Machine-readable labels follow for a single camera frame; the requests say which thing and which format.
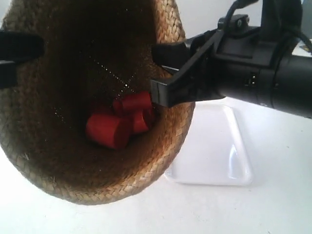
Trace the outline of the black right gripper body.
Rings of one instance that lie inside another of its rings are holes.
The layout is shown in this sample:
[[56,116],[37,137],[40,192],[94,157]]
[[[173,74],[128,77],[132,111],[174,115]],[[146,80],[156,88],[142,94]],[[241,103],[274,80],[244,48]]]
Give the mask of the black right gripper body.
[[279,100],[285,95],[283,60],[291,36],[279,13],[264,13],[259,27],[248,15],[221,18],[218,28],[193,37],[192,53],[201,56],[191,71],[193,100],[224,97],[239,100]]

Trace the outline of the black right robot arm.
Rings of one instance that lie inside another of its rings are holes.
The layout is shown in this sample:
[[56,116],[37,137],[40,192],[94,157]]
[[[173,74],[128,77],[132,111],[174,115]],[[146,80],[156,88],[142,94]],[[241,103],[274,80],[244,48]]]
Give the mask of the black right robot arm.
[[301,31],[301,1],[263,1],[259,27],[235,14],[251,4],[236,0],[216,29],[152,47],[153,62],[171,75],[151,80],[154,103],[230,97],[311,118],[312,43]]

